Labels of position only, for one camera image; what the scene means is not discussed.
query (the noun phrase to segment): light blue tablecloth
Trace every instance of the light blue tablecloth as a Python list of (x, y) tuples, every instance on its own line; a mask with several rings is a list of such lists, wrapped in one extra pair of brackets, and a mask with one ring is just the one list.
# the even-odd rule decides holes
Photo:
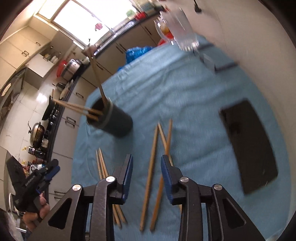
[[(201, 44), (207, 43), (200, 38)], [(202, 51), (217, 66), (230, 62), (218, 48)], [(167, 134), (173, 119), (171, 155), (185, 176), (202, 185), (222, 184), (265, 238), (283, 229), (290, 205), (290, 170), (286, 146), (270, 106), (251, 79), (239, 68), (213, 73), (193, 52), (163, 45), (139, 57), (103, 84), (106, 95), (134, 121), (132, 132), (117, 139), (88, 126), (81, 117), (73, 160), (72, 183), (83, 186), (99, 180), (95, 150), (101, 148), (109, 173), (133, 155), (134, 168), (128, 200), (122, 210), (128, 221), (116, 240), (178, 240), (180, 210), (171, 206), (163, 193), (156, 230), (149, 231), (160, 179), (160, 157), (164, 153), (159, 138), (155, 173), (147, 212), (146, 229), (139, 231), (154, 128), (158, 121)], [(90, 107), (100, 96), (94, 91), (87, 99)], [(219, 110), (247, 98), (260, 117), (274, 151), (278, 177), (271, 184), (244, 195), (236, 158)], [(207, 233), (206, 221), (204, 232)]]

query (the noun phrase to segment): finger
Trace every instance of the finger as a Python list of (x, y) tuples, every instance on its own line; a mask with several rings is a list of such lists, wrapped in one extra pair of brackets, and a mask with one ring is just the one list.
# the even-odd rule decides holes
[(28, 229), (31, 232), (33, 232), (33, 230), (36, 228), (36, 225), (33, 223), (33, 221), (37, 220), (37, 218), (38, 218), (37, 213), (26, 212), (22, 218), (23, 218), (25, 224), (27, 225)]
[(44, 197), (40, 197), (40, 204), (42, 206), (46, 204), (46, 199)]
[(42, 209), (40, 209), (40, 218), (44, 219), (45, 216), (49, 213), (49, 204), (45, 204)]

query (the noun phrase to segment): black cylindrical cup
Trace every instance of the black cylindrical cup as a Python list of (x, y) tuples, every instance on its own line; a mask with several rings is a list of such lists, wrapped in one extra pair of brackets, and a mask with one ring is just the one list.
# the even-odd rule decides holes
[(101, 129), (115, 137), (124, 137), (131, 131), (133, 119), (122, 109), (114, 105), (109, 98), (107, 106), (104, 106), (103, 100), (100, 98), (91, 108), (102, 111), (103, 115), (99, 116), (98, 121), (87, 118), (87, 123), (89, 125)]

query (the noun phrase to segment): cabinet handle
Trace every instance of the cabinet handle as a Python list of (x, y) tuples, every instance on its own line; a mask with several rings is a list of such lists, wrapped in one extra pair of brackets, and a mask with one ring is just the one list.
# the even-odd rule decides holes
[(72, 118), (70, 118), (69, 116), (66, 117), (67, 120), (72, 120), (74, 122), (74, 124), (76, 124), (76, 121)]
[(80, 95), (82, 99), (84, 99), (83, 95), (79, 94), (79, 93), (75, 93), (76, 95)]
[(118, 46), (116, 46), (116, 48), (121, 52), (121, 53), (123, 53), (122, 51), (121, 51), (121, 49), (120, 48), (118, 48)]
[(104, 70), (104, 69), (103, 69), (101, 66), (99, 66), (99, 64), (98, 64), (98, 63), (97, 63), (96, 65), (97, 65), (97, 66), (98, 66), (98, 67), (99, 67), (101, 70)]
[(151, 34), (151, 32), (148, 30), (148, 28), (147, 28), (147, 27), (145, 27), (145, 29), (148, 31), (148, 33), (149, 33), (150, 35), (152, 35), (152, 34)]
[(72, 125), (73, 128), (75, 128), (75, 125), (73, 123), (71, 123), (70, 121), (65, 121), (65, 124), (67, 125), (67, 123), (69, 123), (70, 125)]
[(121, 44), (119, 44), (125, 51), (126, 51), (126, 48), (124, 48)]

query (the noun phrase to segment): wooden chopstick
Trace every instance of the wooden chopstick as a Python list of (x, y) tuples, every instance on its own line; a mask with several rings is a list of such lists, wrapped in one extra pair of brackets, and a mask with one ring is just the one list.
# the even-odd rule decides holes
[[(160, 133), (160, 136), (161, 136), (161, 140), (163, 141), (163, 147), (165, 148), (166, 145), (167, 145), (167, 142), (166, 142), (165, 134), (163, 133), (163, 129), (162, 129), (160, 123), (158, 123), (158, 129), (159, 129), (159, 133)], [(170, 161), (171, 166), (173, 167), (173, 166), (174, 166), (174, 163), (173, 163), (173, 160), (172, 160), (172, 157), (171, 157), (170, 153), (169, 153), (169, 155), (168, 155), (168, 159), (169, 159), (169, 161)], [(180, 211), (182, 211), (182, 205), (180, 204), (180, 205), (178, 205), (178, 206), (179, 206), (179, 208), (180, 208)]]
[[(105, 161), (104, 161), (101, 149), (99, 149), (99, 157), (100, 157), (100, 164), (101, 164), (101, 167), (102, 167), (102, 175), (103, 175), (103, 178), (106, 178), (109, 175), (107, 173), (106, 166), (104, 166)], [(113, 209), (113, 216), (114, 216), (114, 219), (116, 221), (116, 224), (121, 229), (122, 227), (121, 227), (120, 219), (119, 219), (119, 216), (118, 216), (118, 213), (116, 211), (116, 208), (115, 208), (114, 204), (112, 205), (112, 209)]]
[(93, 58), (92, 58), (93, 54), (91, 53), (90, 48), (88, 48), (87, 52), (88, 52), (88, 58), (89, 58), (89, 61), (90, 61), (90, 63), (91, 63), (91, 67), (92, 67), (92, 69), (93, 69), (93, 71), (94, 71), (94, 74), (95, 74), (95, 76), (96, 76), (96, 80), (97, 80), (98, 85), (99, 85), (99, 89), (100, 89), (100, 93), (101, 93), (102, 101), (103, 101), (103, 103), (104, 103), (104, 106), (107, 106), (108, 101), (107, 101), (107, 98), (106, 98), (106, 96), (105, 96), (105, 93), (104, 93), (104, 91), (103, 91), (103, 87), (102, 87), (102, 84), (101, 84), (101, 81), (100, 81), (100, 74), (99, 74), (99, 72), (98, 72), (98, 67), (97, 67), (97, 65), (95, 64), (95, 62), (94, 62), (94, 60), (93, 60)]
[(147, 177), (147, 182), (146, 182), (145, 197), (144, 197), (144, 203), (143, 203), (142, 215), (141, 215), (141, 222), (140, 222), (140, 231), (141, 232), (144, 230), (144, 226), (145, 226), (146, 212), (147, 212), (147, 207), (148, 207), (148, 202), (149, 202), (151, 181), (152, 181), (154, 163), (155, 163), (157, 137), (158, 137), (158, 126), (156, 126), (155, 130), (154, 130), (154, 137), (153, 137), (153, 143), (152, 143), (152, 149), (151, 149), (151, 155), (150, 155), (150, 161), (149, 161), (148, 177)]
[(64, 106), (64, 107), (66, 107), (66, 108), (69, 108), (69, 109), (71, 109), (71, 110), (74, 110), (74, 111), (76, 111), (77, 113), (83, 114), (83, 115), (87, 116), (88, 118), (90, 118), (90, 119), (92, 119), (92, 120), (94, 120), (94, 121), (98, 121), (98, 120), (99, 120), (99, 118), (98, 118), (97, 116), (95, 116), (95, 115), (91, 115), (91, 114), (87, 114), (87, 113), (85, 113), (84, 111), (75, 108), (74, 106), (70, 106), (70, 105), (68, 105), (68, 104), (65, 104), (65, 103), (61, 102), (60, 100), (55, 100), (55, 99), (52, 99), (52, 100), (53, 100), (54, 102), (56, 102), (57, 104), (59, 104), (59, 105), (61, 105), (61, 106)]
[(63, 100), (59, 100), (59, 102), (63, 102), (65, 104), (68, 104), (68, 105), (77, 107), (78, 109), (87, 110), (88, 112), (91, 112), (91, 113), (94, 113), (94, 114), (97, 114), (97, 115), (103, 115), (103, 112), (100, 111), (100, 110), (95, 110), (95, 109), (92, 109), (92, 108), (85, 107), (83, 105), (79, 105), (79, 104), (75, 104), (75, 103), (70, 103), (70, 102), (63, 101)]
[[(165, 148), (165, 154), (169, 155), (170, 154), (170, 140), (172, 137), (172, 127), (173, 127), (173, 120), (169, 120), (169, 128), (168, 128), (168, 140), (167, 140), (167, 145)], [(156, 198), (156, 204), (153, 210), (153, 215), (152, 215), (152, 220), (151, 220), (151, 225), (150, 225), (150, 231), (154, 231), (155, 229), (155, 224), (158, 216), (158, 211), (159, 211), (159, 206), (160, 206), (160, 201), (161, 201), (161, 196), (163, 194), (163, 186), (164, 186), (164, 181), (163, 181), (163, 176), (161, 175), (160, 181), (159, 181), (159, 188), (158, 188), (158, 193), (157, 193), (157, 198)]]
[[(101, 159), (102, 159), (102, 165), (103, 165), (103, 168), (104, 168), (104, 172), (105, 172), (105, 174), (106, 174), (106, 177), (108, 177), (109, 174), (108, 174), (108, 171), (107, 171), (107, 168), (106, 168), (106, 164), (105, 164), (105, 160), (104, 160), (104, 157), (103, 157), (102, 150), (101, 150), (100, 148), (99, 148), (99, 154), (100, 154)], [(120, 217), (120, 219), (122, 220), (122, 222), (123, 222), (123, 223), (127, 223), (127, 222), (126, 222), (126, 219), (125, 219), (125, 217), (124, 217), (124, 215), (123, 215), (123, 212), (122, 212), (122, 210), (121, 210), (121, 207), (120, 207), (118, 204), (115, 204), (115, 208), (116, 208), (117, 213), (119, 214), (119, 217)]]
[[(101, 170), (102, 167), (101, 167), (99, 159), (100, 158), (99, 158), (98, 150), (96, 150), (96, 162), (98, 164), (99, 177), (100, 177), (100, 180), (102, 180), (103, 179), (103, 174), (102, 174), (102, 170)], [(113, 214), (113, 223), (116, 224), (114, 214)]]

